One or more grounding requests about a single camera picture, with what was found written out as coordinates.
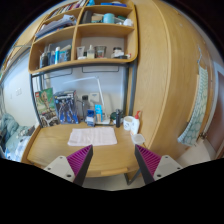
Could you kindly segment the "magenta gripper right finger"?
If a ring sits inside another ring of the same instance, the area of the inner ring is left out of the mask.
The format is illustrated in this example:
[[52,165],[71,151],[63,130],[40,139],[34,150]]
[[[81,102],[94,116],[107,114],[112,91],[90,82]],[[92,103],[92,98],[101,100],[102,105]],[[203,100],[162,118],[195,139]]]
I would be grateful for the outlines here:
[[161,157],[140,145],[135,145],[135,157],[145,184],[148,185],[152,183],[154,181],[154,173],[159,165]]

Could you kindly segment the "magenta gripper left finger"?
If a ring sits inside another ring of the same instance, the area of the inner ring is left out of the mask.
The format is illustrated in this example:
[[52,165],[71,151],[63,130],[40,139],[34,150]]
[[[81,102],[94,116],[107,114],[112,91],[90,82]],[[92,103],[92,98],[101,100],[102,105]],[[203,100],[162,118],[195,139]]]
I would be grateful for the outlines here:
[[74,183],[82,186],[93,156],[93,146],[86,146],[67,156],[68,163],[75,174]]

